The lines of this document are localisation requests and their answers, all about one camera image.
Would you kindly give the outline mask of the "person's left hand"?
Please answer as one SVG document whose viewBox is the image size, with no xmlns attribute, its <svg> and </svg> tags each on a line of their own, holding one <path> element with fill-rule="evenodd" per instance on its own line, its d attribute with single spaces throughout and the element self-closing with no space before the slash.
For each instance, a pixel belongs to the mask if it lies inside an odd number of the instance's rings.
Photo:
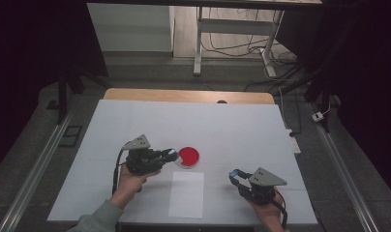
<svg viewBox="0 0 391 232">
<path fill-rule="evenodd" d="M 142 176 L 137 176 L 132 174 L 127 166 L 123 164 L 120 170 L 117 190 L 109 198 L 109 202 L 117 208 L 124 210 L 134 199 L 135 194 L 140 190 L 147 179 L 160 173 L 161 171 L 157 170 Z"/>
</svg>

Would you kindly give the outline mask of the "white power strip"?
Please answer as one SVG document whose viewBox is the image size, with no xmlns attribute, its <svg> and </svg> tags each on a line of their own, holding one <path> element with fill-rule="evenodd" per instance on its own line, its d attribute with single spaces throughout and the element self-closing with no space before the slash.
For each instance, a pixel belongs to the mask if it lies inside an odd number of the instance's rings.
<svg viewBox="0 0 391 232">
<path fill-rule="evenodd" d="M 300 149 L 298 142 L 295 138 L 295 133 L 292 130 L 287 130 L 286 133 L 290 139 L 291 149 L 292 149 L 293 153 L 295 155 L 300 154 L 301 149 Z"/>
</svg>

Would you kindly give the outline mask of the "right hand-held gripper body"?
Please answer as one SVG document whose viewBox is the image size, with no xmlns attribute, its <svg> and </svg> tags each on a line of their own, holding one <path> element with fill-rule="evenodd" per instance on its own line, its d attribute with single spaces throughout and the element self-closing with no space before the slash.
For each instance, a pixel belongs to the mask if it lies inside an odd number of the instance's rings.
<svg viewBox="0 0 391 232">
<path fill-rule="evenodd" d="M 277 175 L 258 168 L 249 178 L 250 187 L 245 198 L 258 206 L 268 204 L 275 198 L 275 186 L 286 186 L 287 181 Z"/>
</svg>

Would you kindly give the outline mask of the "person's right hand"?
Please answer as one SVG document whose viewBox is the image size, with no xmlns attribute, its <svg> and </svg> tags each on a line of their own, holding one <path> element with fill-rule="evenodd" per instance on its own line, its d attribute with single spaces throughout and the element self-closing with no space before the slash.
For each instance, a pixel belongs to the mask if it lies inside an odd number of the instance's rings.
<svg viewBox="0 0 391 232">
<path fill-rule="evenodd" d="M 248 203 L 253 207 L 258 220 L 263 224 L 264 228 L 283 228 L 281 223 L 281 210 L 276 206 L 273 204 L 258 206 L 251 201 L 248 201 Z"/>
</svg>

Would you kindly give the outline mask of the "black metal stand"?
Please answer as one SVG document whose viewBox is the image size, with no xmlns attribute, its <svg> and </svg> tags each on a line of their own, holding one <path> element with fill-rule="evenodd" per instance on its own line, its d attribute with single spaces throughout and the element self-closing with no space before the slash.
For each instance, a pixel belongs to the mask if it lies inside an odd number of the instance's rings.
<svg viewBox="0 0 391 232">
<path fill-rule="evenodd" d="M 83 76 L 94 81 L 105 89 L 109 89 L 111 87 L 110 84 L 102 80 L 102 77 L 108 77 L 107 68 L 104 68 L 102 71 L 99 72 L 90 72 L 87 69 L 84 69 L 82 66 L 73 65 L 60 71 L 58 74 L 59 113 L 57 124 L 61 124 L 68 113 L 67 87 L 70 87 L 71 91 L 74 94 L 82 94 L 85 90 L 84 84 L 81 80 Z"/>
<path fill-rule="evenodd" d="M 339 53 L 344 39 L 337 39 L 332 48 L 328 51 L 324 61 L 320 64 L 319 68 L 314 72 L 307 74 L 301 80 L 288 85 L 283 90 L 280 91 L 279 96 L 282 96 L 296 88 L 310 82 L 311 85 L 308 88 L 307 92 L 304 95 L 306 102 L 314 102 L 318 96 L 321 96 L 321 114 L 323 119 L 317 123 L 326 131 L 329 132 L 328 126 L 328 112 L 330 110 L 330 77 L 332 73 L 332 63 L 334 62 L 335 57 Z"/>
</svg>

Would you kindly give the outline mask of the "white paper sheet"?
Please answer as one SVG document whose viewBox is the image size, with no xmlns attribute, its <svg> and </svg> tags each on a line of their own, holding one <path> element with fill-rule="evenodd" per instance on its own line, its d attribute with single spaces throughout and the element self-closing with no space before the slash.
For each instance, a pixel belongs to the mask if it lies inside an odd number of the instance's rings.
<svg viewBox="0 0 391 232">
<path fill-rule="evenodd" d="M 168 215 L 173 218 L 202 218 L 204 174 L 174 172 Z"/>
</svg>

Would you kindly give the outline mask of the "white desk frame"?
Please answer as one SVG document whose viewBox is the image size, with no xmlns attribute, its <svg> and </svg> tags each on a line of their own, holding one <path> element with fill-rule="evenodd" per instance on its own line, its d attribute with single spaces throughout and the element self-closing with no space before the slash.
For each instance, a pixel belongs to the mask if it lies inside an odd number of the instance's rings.
<svg viewBox="0 0 391 232">
<path fill-rule="evenodd" d="M 271 21 L 251 21 L 236 19 L 204 18 L 201 7 L 197 8 L 196 19 L 196 44 L 194 75 L 201 73 L 201 36 L 203 33 L 236 34 L 236 35 L 260 35 L 267 36 L 265 48 L 260 50 L 260 56 L 264 62 L 264 68 L 269 77 L 275 77 L 276 73 L 271 64 L 269 54 L 275 41 L 279 26 L 281 24 L 283 11 L 275 11 Z"/>
</svg>

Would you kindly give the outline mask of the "black floor frame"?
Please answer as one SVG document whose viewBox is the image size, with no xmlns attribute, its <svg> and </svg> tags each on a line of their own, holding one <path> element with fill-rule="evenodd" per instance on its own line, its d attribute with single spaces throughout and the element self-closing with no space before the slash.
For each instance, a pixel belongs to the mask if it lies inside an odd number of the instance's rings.
<svg viewBox="0 0 391 232">
<path fill-rule="evenodd" d="M 73 148 L 79 140 L 82 126 L 67 126 L 60 140 L 59 146 Z"/>
</svg>

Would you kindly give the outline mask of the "white panel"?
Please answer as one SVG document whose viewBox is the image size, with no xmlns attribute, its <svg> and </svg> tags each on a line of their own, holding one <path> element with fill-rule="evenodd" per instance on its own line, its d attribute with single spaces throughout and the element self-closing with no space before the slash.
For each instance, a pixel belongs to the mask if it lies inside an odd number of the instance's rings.
<svg viewBox="0 0 391 232">
<path fill-rule="evenodd" d="M 174 8 L 88 3 L 102 51 L 171 52 Z"/>
</svg>

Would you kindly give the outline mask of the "dark curtain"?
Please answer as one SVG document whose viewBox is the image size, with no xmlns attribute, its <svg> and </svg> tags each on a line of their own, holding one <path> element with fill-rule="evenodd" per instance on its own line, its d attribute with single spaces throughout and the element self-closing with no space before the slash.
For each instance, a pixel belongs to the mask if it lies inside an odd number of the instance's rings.
<svg viewBox="0 0 391 232">
<path fill-rule="evenodd" d="M 0 163 L 38 104 L 64 77 L 106 76 L 88 0 L 0 0 Z"/>
<path fill-rule="evenodd" d="M 321 0 L 286 11 L 277 41 L 315 75 L 305 98 L 336 95 L 345 128 L 391 189 L 391 0 Z"/>
</svg>

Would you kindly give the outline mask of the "round red ink pad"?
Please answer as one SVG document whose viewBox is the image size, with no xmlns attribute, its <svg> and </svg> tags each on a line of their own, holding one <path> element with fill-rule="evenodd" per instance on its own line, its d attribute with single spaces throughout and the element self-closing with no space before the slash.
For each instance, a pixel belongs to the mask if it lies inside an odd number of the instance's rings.
<svg viewBox="0 0 391 232">
<path fill-rule="evenodd" d="M 199 152 L 193 147 L 184 147 L 179 152 L 176 164 L 182 168 L 194 168 L 199 162 Z"/>
</svg>

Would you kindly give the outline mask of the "white table cover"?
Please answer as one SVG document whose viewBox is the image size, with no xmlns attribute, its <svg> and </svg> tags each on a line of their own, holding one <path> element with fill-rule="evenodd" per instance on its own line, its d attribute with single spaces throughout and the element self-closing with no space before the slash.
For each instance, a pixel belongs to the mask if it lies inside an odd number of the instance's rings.
<svg viewBox="0 0 391 232">
<path fill-rule="evenodd" d="M 286 200 L 288 223 L 316 223 L 277 105 L 109 100 L 98 103 L 49 220 L 74 222 L 98 209 L 111 195 L 122 146 L 142 134 L 155 150 L 193 147 L 199 162 L 190 169 L 166 164 L 135 196 L 121 221 L 256 225 L 252 207 L 228 174 L 262 167 L 287 181 L 279 191 Z M 168 215 L 174 172 L 204 174 L 202 218 Z"/>
</svg>

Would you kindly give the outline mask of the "metal floor rail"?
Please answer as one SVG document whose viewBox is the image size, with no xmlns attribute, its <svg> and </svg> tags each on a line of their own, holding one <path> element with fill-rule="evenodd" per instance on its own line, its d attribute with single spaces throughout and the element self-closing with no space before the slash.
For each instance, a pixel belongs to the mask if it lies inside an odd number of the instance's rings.
<svg viewBox="0 0 391 232">
<path fill-rule="evenodd" d="M 355 185 L 352 176 L 346 167 L 334 140 L 320 123 L 315 123 L 316 130 L 324 144 L 324 147 L 335 167 L 337 175 L 346 191 L 346 195 L 352 203 L 353 209 L 359 218 L 359 221 L 365 232 L 379 232 L 376 220 L 358 187 Z"/>
<path fill-rule="evenodd" d="M 8 212 L 3 217 L 0 223 L 0 232 L 15 232 L 15 229 L 18 226 L 25 209 L 27 208 L 54 152 L 58 147 L 60 139 L 63 136 L 65 129 L 69 125 L 70 121 L 72 120 L 74 114 L 75 109 L 71 107 L 63 121 L 54 128 L 52 135 L 48 138 L 46 145 L 36 159 L 35 164 L 24 180 L 23 185 L 20 187 Z"/>
</svg>

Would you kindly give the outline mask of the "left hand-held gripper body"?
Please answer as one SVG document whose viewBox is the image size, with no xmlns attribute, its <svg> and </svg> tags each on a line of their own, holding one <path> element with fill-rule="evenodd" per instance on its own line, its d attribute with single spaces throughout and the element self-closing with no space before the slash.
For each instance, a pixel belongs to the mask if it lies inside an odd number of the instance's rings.
<svg viewBox="0 0 391 232">
<path fill-rule="evenodd" d="M 132 174 L 143 176 L 160 170 L 163 166 L 161 152 L 151 149 L 151 145 L 144 134 L 127 142 L 122 150 L 129 152 L 126 157 L 126 165 Z"/>
</svg>

